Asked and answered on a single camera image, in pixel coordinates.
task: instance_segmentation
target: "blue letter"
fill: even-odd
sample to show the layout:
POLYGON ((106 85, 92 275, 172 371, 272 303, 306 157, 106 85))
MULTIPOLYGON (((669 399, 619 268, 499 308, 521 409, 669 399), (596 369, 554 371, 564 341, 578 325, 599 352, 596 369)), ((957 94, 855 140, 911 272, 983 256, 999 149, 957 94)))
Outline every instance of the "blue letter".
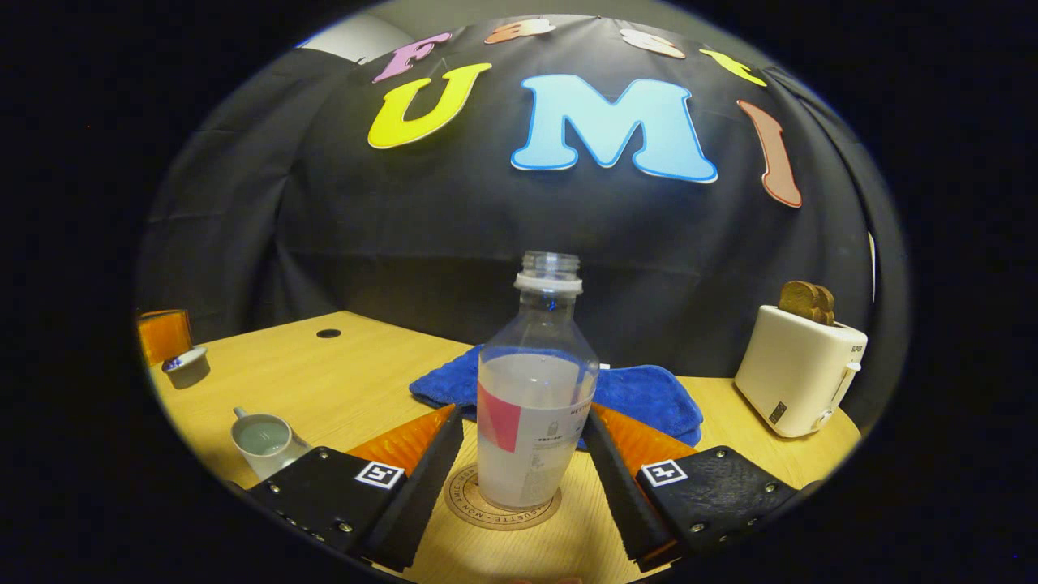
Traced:
POLYGON ((566 121, 600 166, 617 163, 641 126, 641 149, 634 165, 647 174, 696 183, 717 179, 717 168, 703 156, 685 100, 688 89, 649 79, 632 81, 616 103, 575 75, 539 75, 524 79, 534 91, 534 112, 526 145, 512 154, 522 170, 563 170, 576 164, 577 150, 565 142, 566 121))

